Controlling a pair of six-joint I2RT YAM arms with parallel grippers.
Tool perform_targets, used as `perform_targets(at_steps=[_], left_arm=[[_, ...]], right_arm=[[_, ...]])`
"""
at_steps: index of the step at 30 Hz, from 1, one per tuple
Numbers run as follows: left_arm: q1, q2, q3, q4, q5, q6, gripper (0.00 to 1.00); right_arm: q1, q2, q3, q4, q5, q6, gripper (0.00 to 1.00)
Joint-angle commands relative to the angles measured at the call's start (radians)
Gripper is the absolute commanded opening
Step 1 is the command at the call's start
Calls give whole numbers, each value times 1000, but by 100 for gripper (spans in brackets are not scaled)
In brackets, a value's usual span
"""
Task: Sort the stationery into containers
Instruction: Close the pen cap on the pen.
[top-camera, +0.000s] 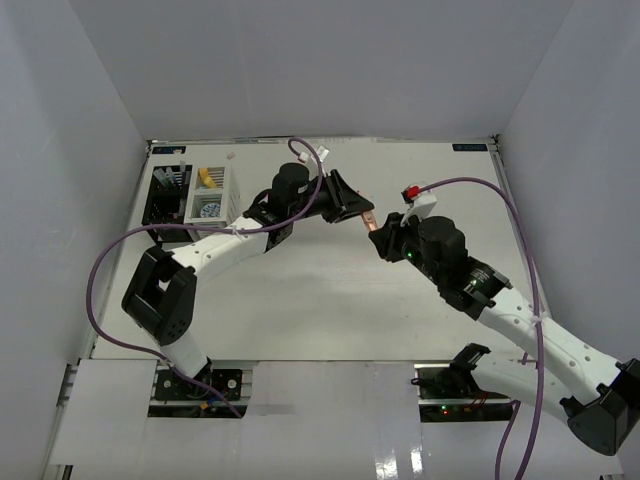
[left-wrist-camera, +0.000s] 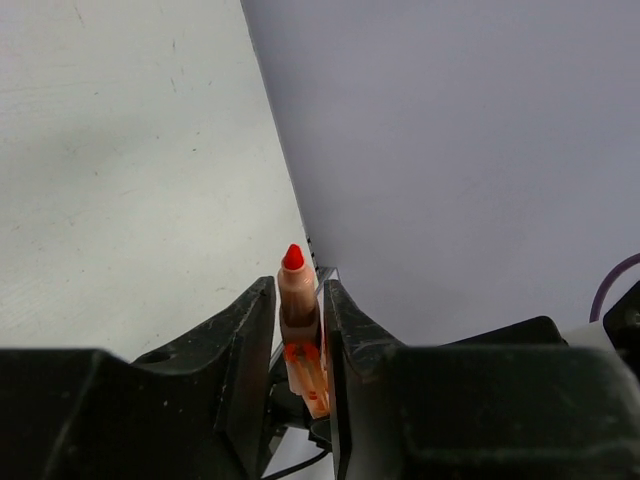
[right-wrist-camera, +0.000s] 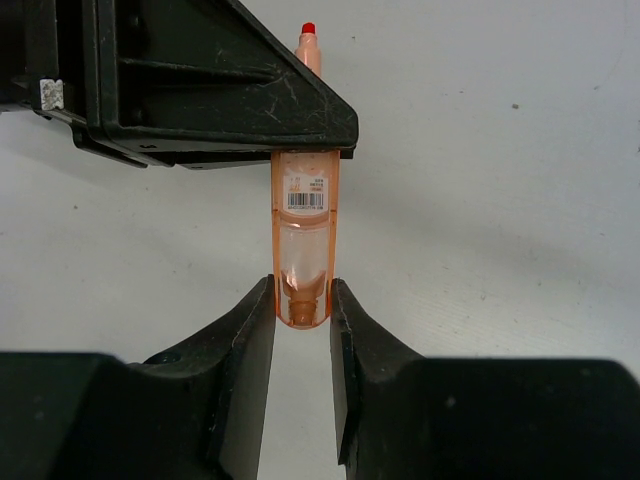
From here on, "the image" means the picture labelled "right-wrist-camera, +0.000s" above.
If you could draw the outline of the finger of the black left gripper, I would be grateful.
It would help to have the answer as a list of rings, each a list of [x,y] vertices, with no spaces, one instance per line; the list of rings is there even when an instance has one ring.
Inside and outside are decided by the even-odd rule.
[[[354,153],[355,110],[238,1],[86,1],[85,150],[222,168]]]

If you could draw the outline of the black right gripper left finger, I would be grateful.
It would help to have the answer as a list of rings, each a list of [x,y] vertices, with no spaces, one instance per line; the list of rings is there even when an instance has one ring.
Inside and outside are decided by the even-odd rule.
[[[268,275],[227,313],[130,364],[142,424],[130,479],[254,479],[258,474],[275,336]]]

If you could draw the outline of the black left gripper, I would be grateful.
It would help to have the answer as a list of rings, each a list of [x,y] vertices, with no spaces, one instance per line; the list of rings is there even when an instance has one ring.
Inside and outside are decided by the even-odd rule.
[[[97,150],[86,126],[81,1],[1,3],[1,111],[31,111],[72,130],[75,146]]]

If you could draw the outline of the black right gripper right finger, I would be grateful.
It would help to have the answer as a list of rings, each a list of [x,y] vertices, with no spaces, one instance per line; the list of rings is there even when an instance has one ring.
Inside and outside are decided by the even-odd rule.
[[[343,279],[332,282],[331,308],[338,463],[348,479],[415,478],[430,446],[411,384],[422,356],[374,320]]]

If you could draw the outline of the orange highlighter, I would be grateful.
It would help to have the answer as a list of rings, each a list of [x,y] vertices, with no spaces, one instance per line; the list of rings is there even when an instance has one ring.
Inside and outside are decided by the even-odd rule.
[[[331,315],[336,262],[340,152],[276,152],[271,157],[276,315],[308,330]]]

